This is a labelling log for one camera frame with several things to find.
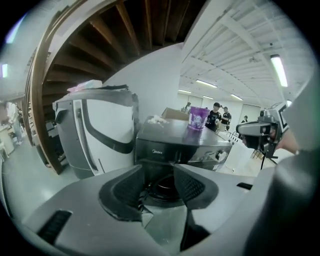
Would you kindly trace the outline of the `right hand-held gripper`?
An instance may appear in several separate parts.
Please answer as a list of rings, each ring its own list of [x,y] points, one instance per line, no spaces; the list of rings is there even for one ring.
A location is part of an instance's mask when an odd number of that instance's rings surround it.
[[[260,112],[258,121],[238,124],[236,132],[242,135],[243,144],[249,149],[259,149],[268,159],[278,159],[276,147],[289,128],[283,117],[287,108],[286,103],[275,103]]]

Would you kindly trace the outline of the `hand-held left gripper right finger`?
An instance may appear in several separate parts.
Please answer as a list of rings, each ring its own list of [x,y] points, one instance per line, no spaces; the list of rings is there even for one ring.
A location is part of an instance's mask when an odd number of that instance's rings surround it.
[[[252,222],[241,208],[255,177],[215,172],[186,164],[173,167],[174,185],[187,208],[185,234],[230,230],[248,235]]]

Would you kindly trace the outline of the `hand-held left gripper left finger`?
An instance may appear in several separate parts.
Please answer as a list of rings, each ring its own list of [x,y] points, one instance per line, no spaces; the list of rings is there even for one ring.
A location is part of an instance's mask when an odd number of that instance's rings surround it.
[[[76,181],[39,206],[24,225],[69,256],[164,256],[142,225],[144,181],[141,165]]]

